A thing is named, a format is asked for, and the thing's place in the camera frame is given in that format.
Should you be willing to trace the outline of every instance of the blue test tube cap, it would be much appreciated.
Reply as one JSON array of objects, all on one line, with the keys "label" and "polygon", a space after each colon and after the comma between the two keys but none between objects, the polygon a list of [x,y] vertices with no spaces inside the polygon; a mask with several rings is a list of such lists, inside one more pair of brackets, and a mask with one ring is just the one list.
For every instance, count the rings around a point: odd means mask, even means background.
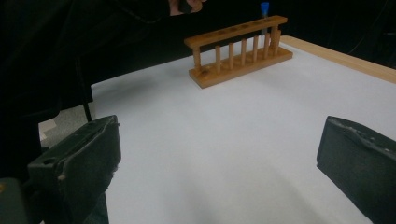
[{"label": "blue test tube cap", "polygon": [[262,15],[268,15],[268,9],[270,7],[270,3],[269,2],[262,2],[261,3],[261,7],[262,7]]}]

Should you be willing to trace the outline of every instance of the black cloth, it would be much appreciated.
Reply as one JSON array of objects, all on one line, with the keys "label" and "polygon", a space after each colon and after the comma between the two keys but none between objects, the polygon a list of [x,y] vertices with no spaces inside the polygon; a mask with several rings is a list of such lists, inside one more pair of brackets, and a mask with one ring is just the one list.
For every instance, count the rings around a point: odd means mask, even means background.
[{"label": "black cloth", "polygon": [[77,57],[138,41],[170,10],[168,0],[0,4],[0,177],[25,179],[21,165],[40,154],[37,123],[62,101],[63,70]]}]

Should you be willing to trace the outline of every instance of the test tube rack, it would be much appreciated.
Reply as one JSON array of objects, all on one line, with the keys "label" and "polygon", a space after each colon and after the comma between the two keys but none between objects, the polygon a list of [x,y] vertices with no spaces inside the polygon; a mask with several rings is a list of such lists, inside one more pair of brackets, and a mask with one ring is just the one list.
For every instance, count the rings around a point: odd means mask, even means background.
[{"label": "test tube rack", "polygon": [[[190,70],[191,78],[203,89],[291,59],[293,53],[279,46],[281,32],[278,26],[287,21],[288,19],[285,17],[272,16],[186,38],[184,43],[192,49],[194,59],[194,68]],[[247,52],[247,40],[242,38],[239,55],[234,55],[233,43],[229,43],[228,58],[222,60],[220,46],[217,45],[215,46],[216,61],[201,65],[202,46],[267,28],[271,28],[271,32],[265,34],[262,48],[259,48],[259,36],[255,35],[253,37],[253,50]]]}]

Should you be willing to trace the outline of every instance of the white table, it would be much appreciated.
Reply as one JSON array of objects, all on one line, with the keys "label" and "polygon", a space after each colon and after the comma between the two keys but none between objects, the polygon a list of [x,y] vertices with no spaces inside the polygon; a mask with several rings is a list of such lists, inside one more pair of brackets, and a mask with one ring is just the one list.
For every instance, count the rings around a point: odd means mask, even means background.
[{"label": "white table", "polygon": [[282,46],[293,59],[204,90],[192,57],[92,86],[120,123],[110,223],[371,223],[316,156],[327,116],[396,139],[396,85]]}]

